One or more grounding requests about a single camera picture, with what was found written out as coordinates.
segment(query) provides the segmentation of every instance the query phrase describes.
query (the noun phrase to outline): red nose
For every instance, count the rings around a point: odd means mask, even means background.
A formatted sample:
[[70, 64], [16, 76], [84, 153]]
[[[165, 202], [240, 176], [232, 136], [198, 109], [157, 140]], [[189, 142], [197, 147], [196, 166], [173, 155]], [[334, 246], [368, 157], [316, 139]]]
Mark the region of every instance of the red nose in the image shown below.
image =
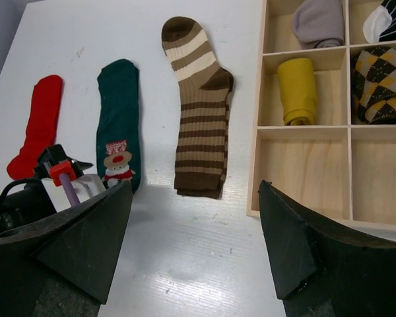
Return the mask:
[[118, 163], [123, 161], [123, 156], [122, 155], [118, 155], [116, 157], [113, 158], [113, 163]]

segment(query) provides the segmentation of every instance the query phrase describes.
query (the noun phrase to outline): brown striped sock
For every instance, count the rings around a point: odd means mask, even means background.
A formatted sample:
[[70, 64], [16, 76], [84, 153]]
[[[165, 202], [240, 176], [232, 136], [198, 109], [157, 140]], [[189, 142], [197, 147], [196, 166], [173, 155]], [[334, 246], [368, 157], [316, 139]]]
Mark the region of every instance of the brown striped sock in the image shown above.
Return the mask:
[[218, 198], [227, 171], [233, 76], [217, 63], [203, 28], [190, 18], [168, 20], [162, 45], [180, 87], [174, 187], [180, 195]]

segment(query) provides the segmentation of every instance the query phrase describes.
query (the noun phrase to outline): argyle pattern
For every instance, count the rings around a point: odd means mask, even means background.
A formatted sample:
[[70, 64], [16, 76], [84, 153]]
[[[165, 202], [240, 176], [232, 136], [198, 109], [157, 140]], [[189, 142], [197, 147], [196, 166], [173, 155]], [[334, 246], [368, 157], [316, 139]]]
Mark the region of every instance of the argyle pattern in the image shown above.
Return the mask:
[[374, 47], [363, 50], [352, 72], [354, 107], [368, 124], [396, 123], [396, 50]]

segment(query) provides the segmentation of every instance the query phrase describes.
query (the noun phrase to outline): rolled yellow sock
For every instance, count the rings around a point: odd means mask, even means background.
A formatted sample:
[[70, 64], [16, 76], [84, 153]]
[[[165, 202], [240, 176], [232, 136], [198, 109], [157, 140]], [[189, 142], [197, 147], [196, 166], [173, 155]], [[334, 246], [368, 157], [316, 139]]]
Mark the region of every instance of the rolled yellow sock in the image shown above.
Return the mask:
[[314, 68], [308, 58], [285, 61], [277, 67], [285, 125], [313, 125], [317, 109]]

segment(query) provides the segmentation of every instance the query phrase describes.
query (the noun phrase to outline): red sock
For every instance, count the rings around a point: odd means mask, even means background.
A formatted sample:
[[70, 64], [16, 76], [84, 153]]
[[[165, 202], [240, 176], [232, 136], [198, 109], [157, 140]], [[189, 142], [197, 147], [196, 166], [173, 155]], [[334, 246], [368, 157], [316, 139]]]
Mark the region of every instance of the red sock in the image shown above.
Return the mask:
[[54, 144], [62, 90], [63, 79], [57, 75], [44, 77], [35, 85], [24, 146], [7, 166], [14, 180], [33, 177], [37, 158]]

